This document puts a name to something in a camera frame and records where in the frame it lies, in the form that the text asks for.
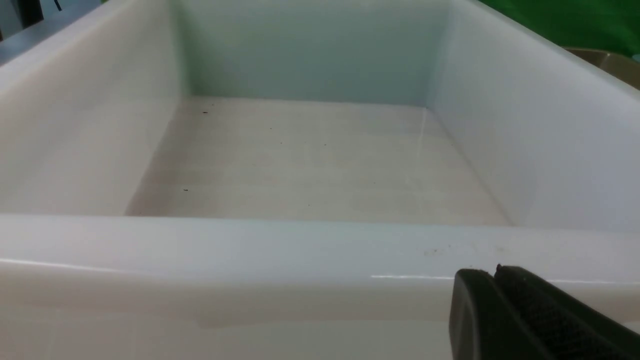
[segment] plastic bin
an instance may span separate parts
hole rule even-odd
[[[497,263],[640,320],[639,94],[475,1],[111,0],[0,67],[0,354],[446,359]]]

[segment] inner wall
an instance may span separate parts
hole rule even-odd
[[[449,0],[172,0],[196,95],[424,106]]]
[[[129,214],[509,224],[424,108],[214,97],[184,102]]]

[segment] green cloth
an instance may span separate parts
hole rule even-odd
[[[481,0],[560,46],[640,54],[640,0]]]

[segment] tray floor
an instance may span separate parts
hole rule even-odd
[[[215,97],[180,107],[129,214],[509,225],[424,108]]]

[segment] white container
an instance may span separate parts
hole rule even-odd
[[[111,0],[0,67],[0,356],[447,359],[498,263],[638,321],[639,119],[470,0]]]

